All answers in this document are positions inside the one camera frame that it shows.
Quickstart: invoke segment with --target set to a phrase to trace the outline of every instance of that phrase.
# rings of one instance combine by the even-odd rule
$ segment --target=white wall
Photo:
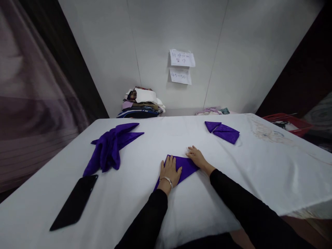
[[[166,115],[255,112],[306,34],[317,0],[59,0],[110,115],[150,87]],[[170,81],[171,48],[194,53],[192,85]]]

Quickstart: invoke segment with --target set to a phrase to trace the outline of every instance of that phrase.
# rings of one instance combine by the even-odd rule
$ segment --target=paper sign
[[[170,77],[173,82],[191,85],[189,69],[169,68]]]
[[[181,52],[175,49],[170,49],[170,64],[172,66],[189,66],[195,67],[194,54]]]

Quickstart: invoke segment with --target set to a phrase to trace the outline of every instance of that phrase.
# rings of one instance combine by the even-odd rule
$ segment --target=bangle
[[[159,182],[160,182],[163,178],[165,178],[166,180],[169,181],[169,184],[170,184],[170,190],[172,191],[172,189],[173,189],[172,181],[171,181],[167,176],[163,176],[163,177],[161,177],[161,178],[159,179]]]

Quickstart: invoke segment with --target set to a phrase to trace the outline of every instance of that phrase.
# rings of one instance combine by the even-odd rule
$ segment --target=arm
[[[167,211],[167,195],[153,192],[115,248],[154,248]]]
[[[313,248],[261,200],[210,165],[194,146],[187,154],[210,177],[226,206],[233,212],[256,249]]]
[[[173,187],[180,179],[182,167],[176,171],[176,159],[173,156],[167,157],[160,165],[160,182],[158,188],[153,192],[148,202],[136,216],[119,244],[120,248],[154,248],[159,231],[167,211],[167,197],[171,191],[169,181],[162,177],[168,177]]]

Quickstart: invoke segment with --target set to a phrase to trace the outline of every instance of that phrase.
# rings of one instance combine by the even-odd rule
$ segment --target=hand
[[[188,147],[189,152],[186,153],[187,157],[189,157],[190,159],[192,159],[192,161],[194,162],[194,164],[199,167],[199,168],[204,168],[207,164],[209,164],[202,152],[200,150],[198,150],[195,146],[192,147]]]
[[[164,191],[167,196],[169,195],[171,191],[171,186],[169,184],[169,181],[165,178],[162,178],[163,176],[168,177],[172,181],[173,188],[178,184],[180,175],[182,172],[182,167],[180,167],[177,171],[175,168],[176,165],[176,158],[173,156],[167,156],[166,163],[164,166],[164,161],[160,164],[160,177],[161,181],[159,182],[158,189],[161,189]]]
[[[188,147],[188,149],[189,152],[186,153],[187,157],[192,159],[194,164],[200,169],[202,169],[208,175],[208,177],[210,177],[210,174],[215,170],[215,167],[213,167],[205,160],[202,152],[198,150],[195,146]]]

